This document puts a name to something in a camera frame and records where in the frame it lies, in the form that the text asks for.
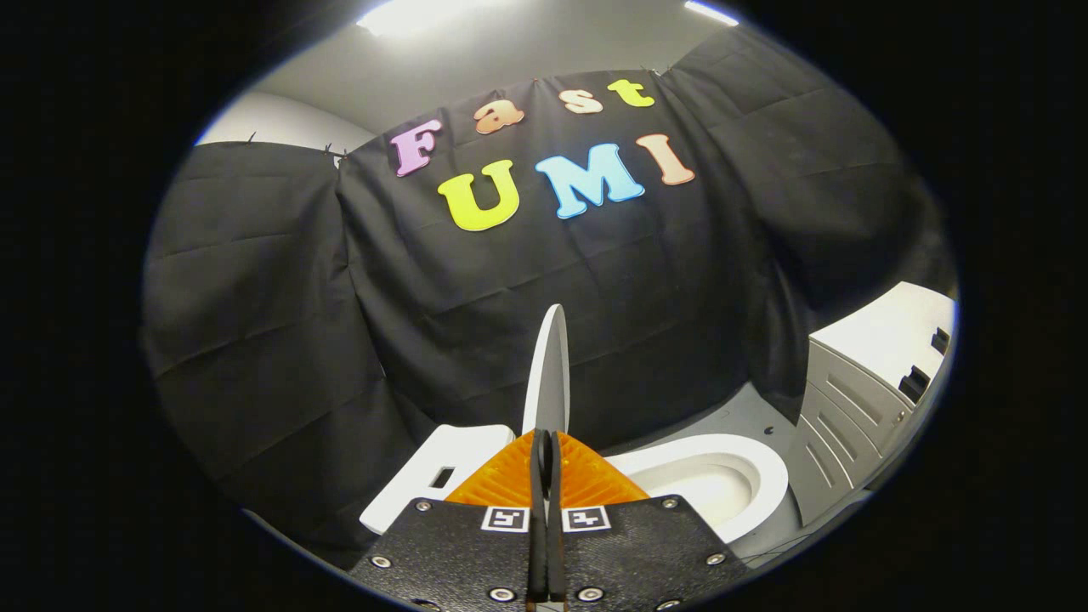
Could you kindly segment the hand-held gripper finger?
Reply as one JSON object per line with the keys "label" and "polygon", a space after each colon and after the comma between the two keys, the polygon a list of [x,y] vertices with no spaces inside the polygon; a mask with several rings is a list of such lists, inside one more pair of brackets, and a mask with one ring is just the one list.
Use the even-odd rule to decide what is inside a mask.
{"label": "hand-held gripper finger", "polygon": [[571,434],[549,444],[549,597],[566,611],[667,611],[746,580],[683,495],[638,490]]}
{"label": "hand-held gripper finger", "polygon": [[354,580],[408,609],[533,611],[549,596],[548,457],[548,434],[531,431],[472,501],[412,497]]}

